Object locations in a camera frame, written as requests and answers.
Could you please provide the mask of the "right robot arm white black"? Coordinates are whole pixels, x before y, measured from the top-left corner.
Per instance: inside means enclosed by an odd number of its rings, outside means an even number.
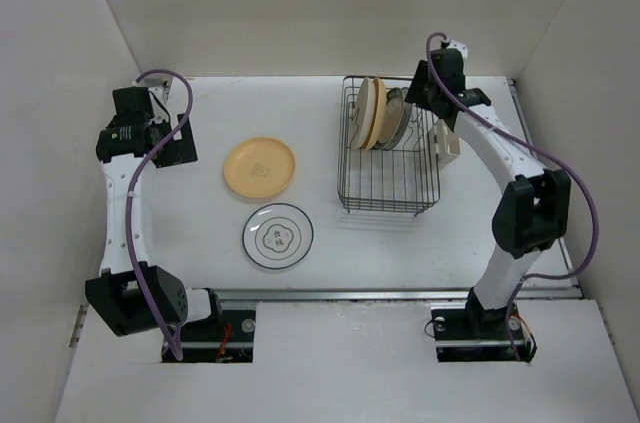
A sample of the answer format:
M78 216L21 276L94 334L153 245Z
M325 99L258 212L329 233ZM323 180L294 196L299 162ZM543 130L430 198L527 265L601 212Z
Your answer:
M540 254L566 232L570 177L524 151L488 96L467 88L457 49L428 51L406 100L433 113L466 142L499 187L501 198L491 220L494 251L454 321L462 340L504 340L512 296Z

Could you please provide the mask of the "yellow plate with drawing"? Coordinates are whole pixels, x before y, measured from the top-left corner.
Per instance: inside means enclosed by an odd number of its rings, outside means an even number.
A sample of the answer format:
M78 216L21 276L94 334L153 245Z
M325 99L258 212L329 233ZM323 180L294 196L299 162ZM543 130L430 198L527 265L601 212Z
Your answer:
M296 158L284 142L270 137L245 140L234 147L223 165L228 187L250 199L266 199L283 192L296 172Z

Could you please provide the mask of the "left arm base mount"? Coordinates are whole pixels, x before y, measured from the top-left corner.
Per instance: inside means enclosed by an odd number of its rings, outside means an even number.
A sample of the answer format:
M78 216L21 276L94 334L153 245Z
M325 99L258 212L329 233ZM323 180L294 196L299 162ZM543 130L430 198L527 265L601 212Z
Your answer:
M199 320L181 329L181 363L252 363L256 306L232 302L217 320Z

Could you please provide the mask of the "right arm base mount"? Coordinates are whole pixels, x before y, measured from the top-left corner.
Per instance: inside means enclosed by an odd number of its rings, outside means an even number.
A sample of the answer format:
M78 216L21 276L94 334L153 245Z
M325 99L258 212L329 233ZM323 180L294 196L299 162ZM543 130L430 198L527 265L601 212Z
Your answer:
M428 326L440 363L525 362L537 353L537 342L517 313L504 309L477 312L465 305L431 307Z

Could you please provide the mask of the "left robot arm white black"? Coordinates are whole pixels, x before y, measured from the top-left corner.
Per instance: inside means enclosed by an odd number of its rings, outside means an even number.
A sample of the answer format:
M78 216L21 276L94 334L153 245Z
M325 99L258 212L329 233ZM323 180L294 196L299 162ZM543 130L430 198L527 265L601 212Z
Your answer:
M132 266L137 261L165 323L213 339L224 325L214 291L187 288L151 262L152 211L147 192L157 170L197 161L191 128L184 126L181 138L169 141L146 161L149 151L171 130L171 118L156 89L116 89L113 99L115 115L96 145L106 183L106 243L98 277L85 283L87 301L119 337L157 328Z

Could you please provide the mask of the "grey patterned plate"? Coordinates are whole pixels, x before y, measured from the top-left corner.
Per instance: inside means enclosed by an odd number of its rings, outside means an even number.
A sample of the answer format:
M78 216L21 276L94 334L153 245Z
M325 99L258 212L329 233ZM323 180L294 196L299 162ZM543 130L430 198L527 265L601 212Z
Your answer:
M374 146L376 150L384 150L385 145L393 137L397 124L399 123L401 118L401 103L398 100L391 101L388 97L388 92L384 124L378 141Z

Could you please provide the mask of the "grey rimmed plate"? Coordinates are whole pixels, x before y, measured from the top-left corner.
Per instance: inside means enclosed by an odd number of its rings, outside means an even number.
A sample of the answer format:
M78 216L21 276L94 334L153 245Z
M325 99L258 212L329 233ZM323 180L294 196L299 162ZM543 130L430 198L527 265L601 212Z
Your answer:
M407 87L403 87L403 88L395 87L388 92L388 97L391 101L398 100L401 103L402 112L401 112L400 121L397 124L393 137L389 140L389 142L384 147L384 150L386 151L393 150L400 143L409 125L413 107L410 103L405 101L407 92L408 92Z

